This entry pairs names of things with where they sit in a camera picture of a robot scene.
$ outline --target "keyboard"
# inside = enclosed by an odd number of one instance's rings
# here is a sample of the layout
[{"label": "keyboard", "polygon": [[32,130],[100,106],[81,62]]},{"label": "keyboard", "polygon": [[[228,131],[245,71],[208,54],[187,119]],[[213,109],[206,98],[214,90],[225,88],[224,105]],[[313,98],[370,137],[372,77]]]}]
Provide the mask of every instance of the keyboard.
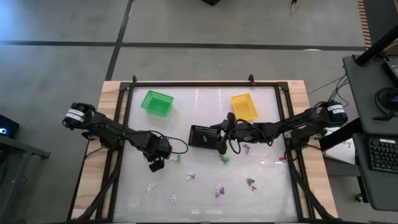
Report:
[{"label": "keyboard", "polygon": [[370,168],[398,173],[398,144],[393,140],[370,139]]}]

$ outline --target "wooden table frame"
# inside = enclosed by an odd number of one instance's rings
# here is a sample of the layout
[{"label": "wooden table frame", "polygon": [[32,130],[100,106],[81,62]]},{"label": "wooden table frame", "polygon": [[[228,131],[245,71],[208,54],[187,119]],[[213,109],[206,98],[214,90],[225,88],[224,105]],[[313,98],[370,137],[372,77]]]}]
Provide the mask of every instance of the wooden table frame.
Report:
[{"label": "wooden table frame", "polygon": [[[268,84],[275,86],[277,102],[280,105],[280,117],[288,118],[293,114],[303,112],[309,108],[308,96],[303,81],[185,81],[185,82],[137,82],[140,86],[251,86]],[[127,124],[129,108],[131,103],[132,88],[131,82],[105,82],[101,92],[101,98],[98,104],[98,111],[104,113],[115,121]],[[318,146],[317,141],[311,140],[310,144]],[[90,153],[100,147],[99,141],[90,141],[86,153]],[[72,200],[68,219],[79,217],[91,201],[95,198],[104,181],[109,176],[115,165],[115,157],[121,159],[117,151],[98,151],[83,162],[81,173],[76,185],[75,194]],[[305,181],[309,184],[311,191],[315,194],[321,204],[333,216],[337,217],[336,207],[331,194],[330,184],[326,173],[325,164],[321,151],[318,149],[307,148],[298,155],[299,162],[296,162],[296,168],[301,172]],[[292,179],[293,191],[297,198],[296,209],[299,218],[319,217],[309,205],[301,189]],[[108,190],[102,206],[98,210],[102,213],[95,213],[92,218],[111,221],[113,219],[113,210],[116,200],[117,184]]]}]

